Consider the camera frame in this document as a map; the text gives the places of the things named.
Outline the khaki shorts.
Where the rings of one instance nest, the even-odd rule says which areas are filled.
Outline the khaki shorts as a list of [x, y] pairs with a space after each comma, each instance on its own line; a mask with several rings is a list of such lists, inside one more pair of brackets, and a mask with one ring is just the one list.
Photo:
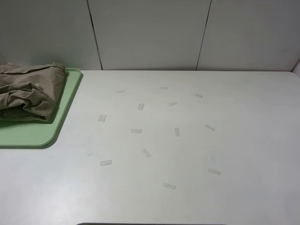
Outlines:
[[0, 67], [0, 119], [49, 122], [66, 78], [63, 64]]

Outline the light green tray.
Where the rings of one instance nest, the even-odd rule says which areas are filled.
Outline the light green tray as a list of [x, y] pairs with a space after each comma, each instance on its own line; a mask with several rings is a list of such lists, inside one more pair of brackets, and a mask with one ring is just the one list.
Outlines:
[[2, 149], [40, 149], [55, 142], [82, 78], [83, 74], [79, 69], [66, 70], [60, 103], [53, 112], [50, 122], [2, 120], [0, 122], [0, 147]]

